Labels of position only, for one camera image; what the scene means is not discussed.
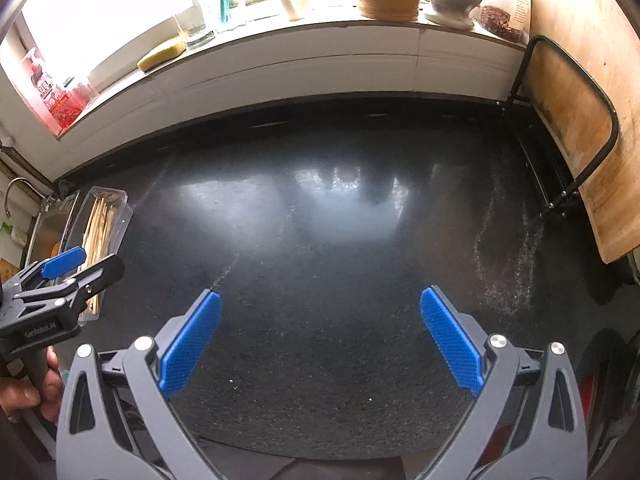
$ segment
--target sink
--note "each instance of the sink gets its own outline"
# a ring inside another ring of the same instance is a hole
[[[79,195],[80,192],[76,191],[62,202],[47,203],[44,211],[38,215],[27,252],[27,265],[50,258],[56,244],[60,244],[58,251],[64,247],[76,213]]]

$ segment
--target human hand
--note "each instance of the human hand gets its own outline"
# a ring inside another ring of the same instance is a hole
[[[58,356],[53,346],[47,348],[46,373],[40,391],[27,381],[19,381],[11,377],[0,378],[0,406],[7,417],[14,416],[16,410],[35,408],[40,401],[40,411],[47,420],[56,423],[60,414],[64,385],[58,374]]]

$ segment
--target silver screw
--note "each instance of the silver screw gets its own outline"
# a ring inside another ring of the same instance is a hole
[[[551,343],[551,351],[556,355],[564,354],[564,345],[558,341]]]
[[[91,345],[87,345],[86,343],[80,345],[76,353],[78,357],[89,357],[91,355]]]
[[[507,338],[500,334],[493,334],[489,338],[489,343],[491,343],[491,346],[493,346],[494,348],[504,348],[505,346],[507,346]]]
[[[133,346],[135,346],[136,350],[145,351],[151,348],[151,345],[154,343],[154,340],[151,339],[148,335],[143,335],[136,339]]]

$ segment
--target blue textured pad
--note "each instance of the blue textured pad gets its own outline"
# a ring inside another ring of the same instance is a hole
[[[458,386],[478,396],[484,385],[480,353],[431,287],[422,293],[420,312]]]
[[[84,264],[86,260],[86,253],[80,246],[69,249],[58,256],[47,260],[42,266],[40,275],[45,280],[55,280],[62,276],[65,272],[75,269],[76,267]]]
[[[184,388],[219,322],[220,297],[210,292],[162,356],[158,386],[166,398]]]

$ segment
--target chopsticks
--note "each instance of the chopsticks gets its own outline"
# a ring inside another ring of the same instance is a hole
[[[85,270],[87,267],[91,267],[106,256],[111,227],[113,226],[113,218],[116,213],[116,208],[110,205],[109,202],[110,201],[105,198],[98,198],[94,202],[84,235],[82,236],[82,248],[86,253],[86,260],[84,264],[80,266],[79,270]],[[100,313],[97,294],[89,298],[86,304],[92,314],[97,315]]]

